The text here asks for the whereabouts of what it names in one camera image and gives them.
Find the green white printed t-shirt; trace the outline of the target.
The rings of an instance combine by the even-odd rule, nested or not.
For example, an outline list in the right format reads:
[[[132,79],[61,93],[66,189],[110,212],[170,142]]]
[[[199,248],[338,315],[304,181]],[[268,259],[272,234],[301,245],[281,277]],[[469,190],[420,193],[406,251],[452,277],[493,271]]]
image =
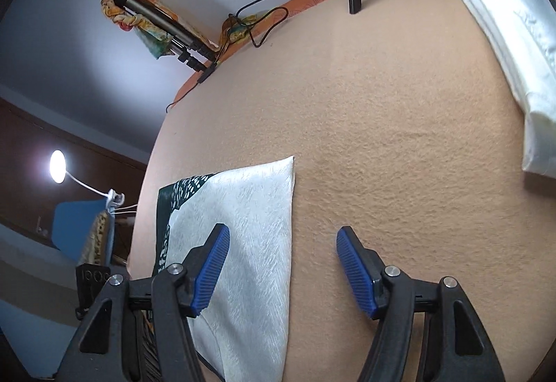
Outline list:
[[[159,189],[156,260],[183,261],[218,223],[230,246],[208,306],[189,320],[195,347],[225,381],[279,381],[288,339],[294,159],[192,176]]]

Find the blue chair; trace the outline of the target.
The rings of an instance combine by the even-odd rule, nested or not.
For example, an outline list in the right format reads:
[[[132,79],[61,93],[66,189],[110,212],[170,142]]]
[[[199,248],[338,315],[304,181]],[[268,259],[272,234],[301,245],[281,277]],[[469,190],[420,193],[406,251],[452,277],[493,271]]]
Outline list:
[[[110,265],[114,221],[105,200],[58,203],[54,210],[52,242],[78,264]]]

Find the zebra striped trousers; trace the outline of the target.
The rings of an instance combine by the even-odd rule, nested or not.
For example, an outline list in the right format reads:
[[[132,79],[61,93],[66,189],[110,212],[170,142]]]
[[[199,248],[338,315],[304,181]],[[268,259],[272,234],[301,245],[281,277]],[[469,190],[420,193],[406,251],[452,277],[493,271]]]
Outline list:
[[[147,314],[141,310],[133,312],[135,320],[135,342],[139,365],[139,381],[162,382],[158,354],[155,346],[155,333]]]

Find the white clip desk lamp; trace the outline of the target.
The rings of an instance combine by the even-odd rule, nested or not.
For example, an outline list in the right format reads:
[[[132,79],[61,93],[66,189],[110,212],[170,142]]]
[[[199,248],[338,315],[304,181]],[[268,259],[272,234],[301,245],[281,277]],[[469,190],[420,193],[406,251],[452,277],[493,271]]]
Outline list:
[[[129,204],[125,205],[125,196],[123,193],[118,193],[114,189],[103,192],[86,184],[75,177],[67,169],[67,162],[64,153],[61,150],[54,150],[49,159],[49,174],[51,179],[56,184],[62,184],[67,178],[85,188],[86,190],[103,197],[106,200],[106,210],[112,212],[114,215],[133,215],[137,212],[138,205]]]

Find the folded white garment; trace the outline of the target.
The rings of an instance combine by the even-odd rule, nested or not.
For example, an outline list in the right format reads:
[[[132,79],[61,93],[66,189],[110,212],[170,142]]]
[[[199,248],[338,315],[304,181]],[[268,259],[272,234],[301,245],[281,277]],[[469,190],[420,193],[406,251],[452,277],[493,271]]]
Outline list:
[[[555,176],[555,9],[549,0],[462,0],[524,113],[522,169]]]

